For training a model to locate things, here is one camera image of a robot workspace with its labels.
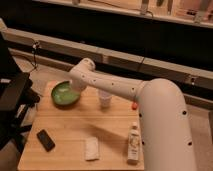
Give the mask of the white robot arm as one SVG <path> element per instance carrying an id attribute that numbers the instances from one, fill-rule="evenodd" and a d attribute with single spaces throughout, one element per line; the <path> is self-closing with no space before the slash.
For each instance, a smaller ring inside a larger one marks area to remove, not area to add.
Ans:
<path id="1" fill-rule="evenodd" d="M 197 171 L 186 102 L 175 83 L 101 74 L 89 58 L 69 74 L 79 92 L 91 86 L 138 104 L 144 171 Z"/>

